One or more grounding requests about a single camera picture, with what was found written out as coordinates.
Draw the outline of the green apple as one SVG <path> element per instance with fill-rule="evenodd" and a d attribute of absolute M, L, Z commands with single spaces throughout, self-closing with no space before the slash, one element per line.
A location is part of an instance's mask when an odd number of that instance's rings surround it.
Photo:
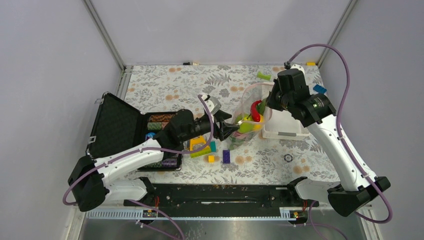
<path fill-rule="evenodd" d="M 239 123 L 238 132 L 240 134 L 246 134 L 246 133 L 249 133 L 249 132 L 253 132 L 255 130 L 256 125 L 257 125 L 256 122 L 250 121 L 250 120 L 241 120 L 238 123 Z"/>

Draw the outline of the clear pink-dotted zip bag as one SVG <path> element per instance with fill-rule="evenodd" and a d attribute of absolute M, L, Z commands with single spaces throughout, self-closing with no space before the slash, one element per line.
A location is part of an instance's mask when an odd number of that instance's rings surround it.
<path fill-rule="evenodd" d="M 226 140 L 227 148 L 235 150 L 250 142 L 273 116 L 267 107 L 267 99 L 272 83 L 255 83 L 247 87 L 236 107 L 231 123 L 238 126 Z"/>

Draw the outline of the red chili pepper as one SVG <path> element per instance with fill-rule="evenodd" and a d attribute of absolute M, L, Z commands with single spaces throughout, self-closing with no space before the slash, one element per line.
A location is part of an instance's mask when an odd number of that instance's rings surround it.
<path fill-rule="evenodd" d="M 250 116 L 254 122 L 260 122 L 261 114 L 258 112 L 257 106 L 261 103 L 261 100 L 253 102 L 250 106 Z"/>

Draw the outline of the long green cucumber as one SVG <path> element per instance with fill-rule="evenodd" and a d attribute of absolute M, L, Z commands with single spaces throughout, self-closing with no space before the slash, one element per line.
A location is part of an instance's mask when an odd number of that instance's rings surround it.
<path fill-rule="evenodd" d="M 261 103 L 257 106 L 258 112 L 263 116 L 263 122 L 261 123 L 262 128 L 265 125 L 265 119 L 264 119 L 265 106 L 266 106 L 266 99 L 262 99 Z M 245 117 L 245 115 L 250 115 L 250 107 L 247 113 L 239 113 L 238 115 L 236 115 L 235 119 L 233 120 L 233 123 L 238 124 L 239 121 L 243 121 L 243 118 Z M 233 132 L 232 135 L 229 137 L 228 148 L 230 150 L 234 150 L 244 144 L 247 144 L 250 140 L 253 139 L 253 137 L 255 137 L 259 133 L 260 130 L 251 131 L 244 134 L 241 134 L 238 131 Z"/>

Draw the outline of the yellow lemon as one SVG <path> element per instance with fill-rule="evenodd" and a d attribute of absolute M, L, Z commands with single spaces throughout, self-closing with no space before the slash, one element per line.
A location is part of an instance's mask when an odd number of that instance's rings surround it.
<path fill-rule="evenodd" d="M 253 120 L 252 120 L 252 117 L 251 117 L 251 115 L 249 115 L 249 114 L 247 114 L 247 115 L 245 115 L 245 117 L 243 118 L 243 121 L 252 121 L 252 122 L 254 122 Z M 256 126 L 255 126 L 255 129 L 254 129 L 254 131 L 258 131 L 258 130 L 260 130 L 261 128 L 262 128 L 262 126 L 263 126 L 263 124 L 262 124 L 262 122 L 264 121 L 264 118 L 263 118 L 263 116 L 261 115 L 261 120 L 260 120 L 260 122 L 256 122 Z"/>

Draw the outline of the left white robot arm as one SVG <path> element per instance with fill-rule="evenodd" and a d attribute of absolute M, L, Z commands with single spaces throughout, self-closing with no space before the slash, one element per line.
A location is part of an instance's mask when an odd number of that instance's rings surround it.
<path fill-rule="evenodd" d="M 88 155 L 81 157 L 68 178 L 69 188 L 62 198 L 63 203 L 70 205 L 67 196 L 72 194 L 75 198 L 73 205 L 81 212 L 93 210 L 108 201 L 134 200 L 144 206 L 152 204 L 155 192 L 146 183 L 141 179 L 120 178 L 146 165 L 184 154 L 184 142 L 204 134 L 225 140 L 240 128 L 238 124 L 227 123 L 228 118 L 227 113 L 219 117 L 205 114 L 194 118 L 190 110 L 181 109 L 161 131 L 137 146 L 96 159 Z"/>

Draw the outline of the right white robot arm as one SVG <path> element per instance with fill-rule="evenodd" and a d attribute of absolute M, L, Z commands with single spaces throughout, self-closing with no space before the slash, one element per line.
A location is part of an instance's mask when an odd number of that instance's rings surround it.
<path fill-rule="evenodd" d="M 277 74 L 266 105 L 273 111 L 288 111 L 321 145 L 333 164 L 339 181 L 326 182 L 299 177 L 288 184 L 287 201 L 293 206 L 305 200 L 330 204 L 347 217 L 391 187 L 385 176 L 377 176 L 363 161 L 343 129 L 327 96 L 310 94 L 304 73 L 296 68 Z"/>

